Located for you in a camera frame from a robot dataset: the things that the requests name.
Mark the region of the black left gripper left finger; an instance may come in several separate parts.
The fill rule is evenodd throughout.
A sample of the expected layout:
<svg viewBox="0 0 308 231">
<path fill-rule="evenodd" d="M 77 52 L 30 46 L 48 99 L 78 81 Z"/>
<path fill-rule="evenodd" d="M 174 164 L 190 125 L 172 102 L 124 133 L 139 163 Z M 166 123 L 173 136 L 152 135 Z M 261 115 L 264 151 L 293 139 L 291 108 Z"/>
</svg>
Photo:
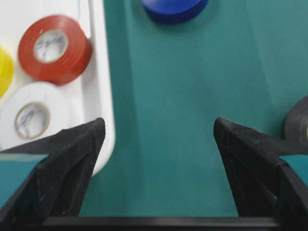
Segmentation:
<svg viewBox="0 0 308 231">
<path fill-rule="evenodd" d="M 0 153 L 0 228 L 77 216 L 105 139 L 105 121 L 63 129 Z"/>
</svg>

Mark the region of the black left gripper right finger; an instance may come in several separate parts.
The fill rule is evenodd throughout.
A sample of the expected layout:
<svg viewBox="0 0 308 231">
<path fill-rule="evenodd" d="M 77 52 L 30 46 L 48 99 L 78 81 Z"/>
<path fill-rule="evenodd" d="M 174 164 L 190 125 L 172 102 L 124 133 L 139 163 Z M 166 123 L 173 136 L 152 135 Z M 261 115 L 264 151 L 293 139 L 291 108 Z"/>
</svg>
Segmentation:
<svg viewBox="0 0 308 231">
<path fill-rule="evenodd" d="M 214 138 L 238 215 L 272 217 L 284 229 L 308 229 L 308 185 L 285 160 L 307 157 L 307 147 L 217 118 Z"/>
</svg>

